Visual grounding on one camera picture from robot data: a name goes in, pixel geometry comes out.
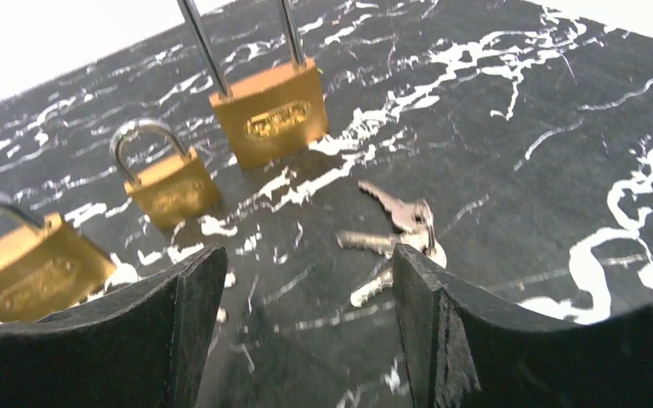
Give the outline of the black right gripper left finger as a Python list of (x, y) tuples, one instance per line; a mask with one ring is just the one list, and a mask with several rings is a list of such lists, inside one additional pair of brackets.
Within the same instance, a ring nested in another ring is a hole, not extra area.
[(228, 257), (208, 246), (35, 323), (0, 325), (0, 407), (193, 407)]

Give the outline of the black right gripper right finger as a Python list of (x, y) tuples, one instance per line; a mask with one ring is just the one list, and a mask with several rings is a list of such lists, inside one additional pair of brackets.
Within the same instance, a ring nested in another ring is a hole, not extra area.
[(653, 303), (592, 325), (539, 314), (411, 246), (393, 294), (416, 407), (653, 407)]

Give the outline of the medium brass padlock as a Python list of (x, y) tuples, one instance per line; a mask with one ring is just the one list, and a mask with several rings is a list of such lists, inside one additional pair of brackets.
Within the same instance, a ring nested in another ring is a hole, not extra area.
[(102, 288), (116, 271), (108, 254), (59, 212), (41, 215), (0, 191), (0, 213), (19, 226), (0, 237), (0, 321), (36, 321)]

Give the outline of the keys of large padlock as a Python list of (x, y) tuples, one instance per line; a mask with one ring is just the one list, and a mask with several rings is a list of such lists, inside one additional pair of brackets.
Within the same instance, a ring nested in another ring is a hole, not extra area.
[(374, 235), (342, 230), (336, 234), (340, 247), (366, 249), (390, 260), (395, 246), (403, 244), (417, 249), (440, 267), (446, 267), (447, 256), (437, 241), (434, 214), (425, 199), (403, 201), (366, 180), (360, 180), (358, 186), (379, 201), (398, 231), (388, 235)]

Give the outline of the small brass padlock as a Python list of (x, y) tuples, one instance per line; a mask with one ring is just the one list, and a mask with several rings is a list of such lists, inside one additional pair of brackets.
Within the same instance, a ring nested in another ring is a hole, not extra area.
[[(133, 172), (122, 157), (122, 146), (132, 137), (154, 133), (170, 142), (174, 153)], [(221, 200), (196, 149), (186, 147), (172, 129), (156, 118), (142, 117), (123, 123), (112, 135), (111, 158), (124, 178), (128, 197), (159, 229), (170, 229), (188, 218), (199, 217)]]

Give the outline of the large long-shackle brass padlock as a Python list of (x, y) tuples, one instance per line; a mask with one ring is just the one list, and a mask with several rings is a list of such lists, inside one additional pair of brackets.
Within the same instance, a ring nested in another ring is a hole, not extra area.
[(290, 156), (329, 132), (321, 74), (303, 51), (292, 3), (276, 4), (291, 60), (230, 83), (211, 52), (196, 5), (178, 2), (216, 87), (210, 104), (243, 169)]

